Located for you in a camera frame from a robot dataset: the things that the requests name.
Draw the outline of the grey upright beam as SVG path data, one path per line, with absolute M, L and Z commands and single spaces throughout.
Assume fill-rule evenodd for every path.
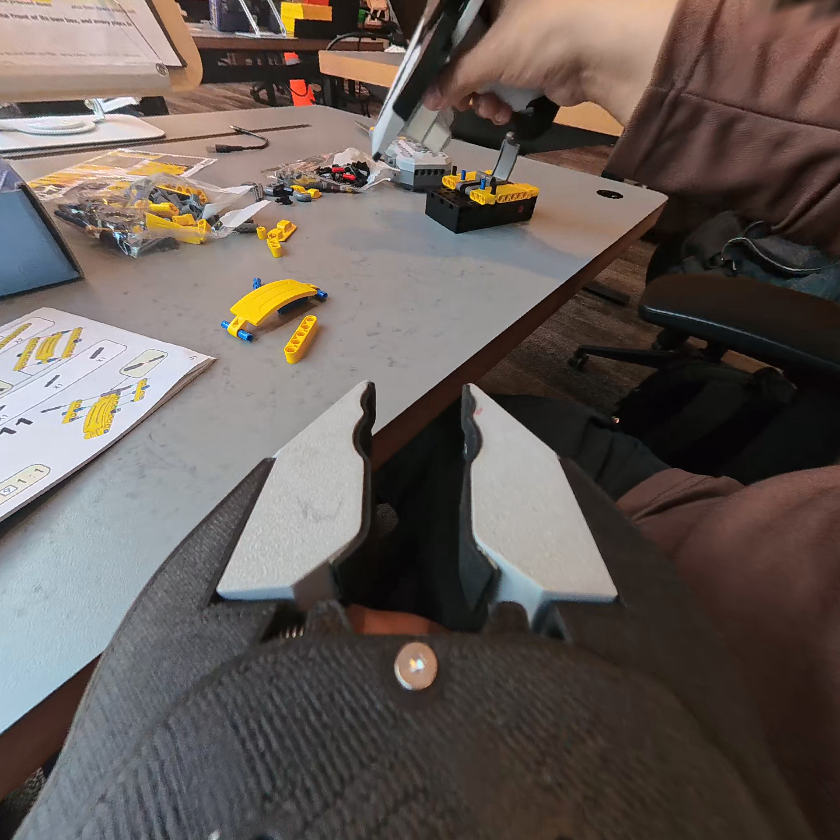
M 500 145 L 499 156 L 491 178 L 495 179 L 496 182 L 509 181 L 518 160 L 519 150 L 520 144 L 517 142 L 515 133 L 508 132 Z

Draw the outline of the clear acrylic stand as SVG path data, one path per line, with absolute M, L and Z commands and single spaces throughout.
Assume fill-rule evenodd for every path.
M 234 10 L 246 20 L 243 34 L 248 37 L 287 38 L 291 37 L 280 15 L 280 2 L 235 1 Z

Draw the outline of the person's left hand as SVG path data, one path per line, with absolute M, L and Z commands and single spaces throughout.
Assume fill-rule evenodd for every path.
M 362 605 L 348 605 L 344 612 L 357 634 L 385 636 L 427 636 L 447 630 L 425 617 L 405 612 L 379 611 Z

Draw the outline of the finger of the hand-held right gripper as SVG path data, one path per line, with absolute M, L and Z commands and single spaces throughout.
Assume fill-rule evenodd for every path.
M 475 20 L 475 4 L 430 2 L 410 38 L 402 64 L 371 134 L 371 157 L 383 159 L 398 137 L 411 140 L 411 117 L 424 106 L 427 90 L 456 52 Z
M 455 111 L 445 108 L 433 111 L 426 107 L 416 108 L 411 117 L 411 140 L 429 150 L 444 150 L 452 139 L 451 127 Z

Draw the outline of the yellow five-hole beam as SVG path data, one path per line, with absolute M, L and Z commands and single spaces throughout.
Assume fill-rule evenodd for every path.
M 319 319 L 314 315 L 304 317 L 287 342 L 283 352 L 289 364 L 297 364 L 306 358 L 319 331 Z

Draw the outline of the clear bag of small pins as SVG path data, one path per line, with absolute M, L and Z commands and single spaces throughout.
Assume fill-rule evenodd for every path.
M 261 185 L 219 187 L 177 175 L 98 178 L 52 202 L 52 214 L 118 252 L 138 258 L 181 245 L 206 245 L 270 205 Z

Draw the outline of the blue cardboard kit box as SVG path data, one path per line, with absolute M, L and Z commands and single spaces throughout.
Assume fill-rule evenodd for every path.
M 1 160 L 1 299 L 83 277 L 77 258 L 32 188 Z

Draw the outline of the wood-edged background table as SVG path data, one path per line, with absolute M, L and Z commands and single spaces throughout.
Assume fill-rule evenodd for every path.
M 330 49 L 318 53 L 323 75 L 360 81 L 365 85 L 389 89 L 402 64 L 403 53 L 355 49 Z M 573 107 L 561 107 L 554 122 L 576 129 L 618 137 L 623 126 L 611 113 L 592 101 Z

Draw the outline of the black perforated block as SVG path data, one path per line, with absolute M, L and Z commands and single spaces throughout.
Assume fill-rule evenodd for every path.
M 511 202 L 479 204 L 466 194 L 441 188 L 426 194 L 425 214 L 454 234 L 527 223 L 533 215 L 538 196 L 526 196 Z

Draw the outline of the yellow panel brick blue pin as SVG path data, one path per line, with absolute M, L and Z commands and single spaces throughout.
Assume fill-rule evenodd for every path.
M 252 343 L 256 341 L 257 328 L 272 314 L 286 314 L 302 302 L 328 299 L 328 292 L 320 287 L 292 279 L 254 285 L 231 307 L 230 318 L 223 320 L 220 327 L 229 335 Z

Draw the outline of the grey jacket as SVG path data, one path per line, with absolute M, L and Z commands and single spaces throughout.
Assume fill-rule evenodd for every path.
M 731 212 L 708 219 L 689 234 L 669 272 L 747 277 L 839 302 L 837 257 L 784 238 L 764 222 L 747 222 Z

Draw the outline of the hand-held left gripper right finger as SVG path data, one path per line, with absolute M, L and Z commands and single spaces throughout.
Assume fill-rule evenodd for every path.
M 538 629 L 559 603 L 618 591 L 560 458 L 477 385 L 461 396 L 459 581 L 470 611 L 519 606 Z

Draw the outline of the person's brown shirt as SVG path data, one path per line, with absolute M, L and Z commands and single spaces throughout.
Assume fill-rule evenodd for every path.
M 838 838 L 838 466 L 749 486 L 665 469 L 617 506 L 725 638 L 813 831 Z

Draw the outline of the black chair base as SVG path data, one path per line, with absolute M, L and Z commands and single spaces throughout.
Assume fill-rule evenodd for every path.
M 683 360 L 699 360 L 719 364 L 728 348 L 723 344 L 702 340 L 701 345 L 684 332 L 663 329 L 646 349 L 604 347 L 591 344 L 579 346 L 568 359 L 568 365 L 581 371 L 592 358 L 625 364 L 635 364 L 654 371 L 673 366 Z

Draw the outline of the black backpack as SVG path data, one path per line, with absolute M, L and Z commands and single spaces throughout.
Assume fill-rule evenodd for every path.
M 772 367 L 747 372 L 698 359 L 673 360 L 616 405 L 620 430 L 667 466 L 719 475 L 791 407 L 796 386 Z

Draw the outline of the sticker sheet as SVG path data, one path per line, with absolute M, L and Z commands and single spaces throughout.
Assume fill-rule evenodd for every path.
M 27 184 L 36 192 L 53 194 L 102 178 L 131 181 L 153 175 L 192 176 L 216 161 L 214 157 L 117 149 L 65 166 L 39 178 L 28 178 Z

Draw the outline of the open instruction booklet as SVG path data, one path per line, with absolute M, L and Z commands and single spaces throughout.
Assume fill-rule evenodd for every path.
M 1 328 L 1 519 L 98 457 L 215 362 L 54 308 Z

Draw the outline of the person's right forearm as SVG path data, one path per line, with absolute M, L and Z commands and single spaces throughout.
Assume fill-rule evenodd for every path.
M 606 169 L 838 256 L 838 2 L 680 2 Z

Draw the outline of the clear bag black red parts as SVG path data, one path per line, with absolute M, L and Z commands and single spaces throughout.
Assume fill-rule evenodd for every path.
M 400 171 L 349 147 L 340 152 L 315 154 L 291 163 L 272 165 L 262 173 L 269 177 L 270 184 L 288 187 L 294 193 L 358 194 L 383 182 L 395 181 Z

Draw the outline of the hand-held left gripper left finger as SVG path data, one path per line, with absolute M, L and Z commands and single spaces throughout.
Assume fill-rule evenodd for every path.
M 375 384 L 362 381 L 280 449 L 216 593 L 296 608 L 339 598 L 339 565 L 371 526 Z

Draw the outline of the person's right hand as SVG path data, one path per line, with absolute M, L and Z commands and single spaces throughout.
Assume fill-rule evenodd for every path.
M 675 1 L 496 2 L 486 33 L 443 69 L 424 106 L 474 110 L 496 125 L 513 109 L 492 86 L 561 107 L 592 102 L 626 127 L 650 82 Z

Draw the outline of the person's black pants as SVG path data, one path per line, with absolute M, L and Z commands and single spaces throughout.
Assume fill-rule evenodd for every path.
M 667 468 L 607 416 L 579 403 L 547 396 L 492 398 L 559 457 L 570 459 L 609 498 L 620 497 Z M 376 474 L 378 502 L 395 512 L 385 551 L 396 573 L 395 591 L 378 601 L 399 606 L 445 629 L 471 631 L 480 619 L 467 606 L 459 581 L 459 501 L 464 435 L 456 400 Z

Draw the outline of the instruction sign on white stand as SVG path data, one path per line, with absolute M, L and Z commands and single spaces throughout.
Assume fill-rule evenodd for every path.
M 202 77 L 177 2 L 2 1 L 2 102 L 88 102 L 81 115 L 2 118 L 2 156 L 160 140 L 106 100 L 163 97 Z

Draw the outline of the grey battery hub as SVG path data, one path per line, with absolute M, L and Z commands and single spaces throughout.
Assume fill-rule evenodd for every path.
M 431 151 L 405 137 L 398 137 L 387 147 L 383 160 L 394 170 L 390 181 L 415 193 L 441 187 L 443 177 L 453 172 L 453 165 L 445 152 Z

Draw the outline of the stack of large toy bricks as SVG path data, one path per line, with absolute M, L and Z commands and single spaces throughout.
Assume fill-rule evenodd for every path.
M 287 37 L 328 39 L 337 34 L 328 2 L 280 2 L 280 21 Z

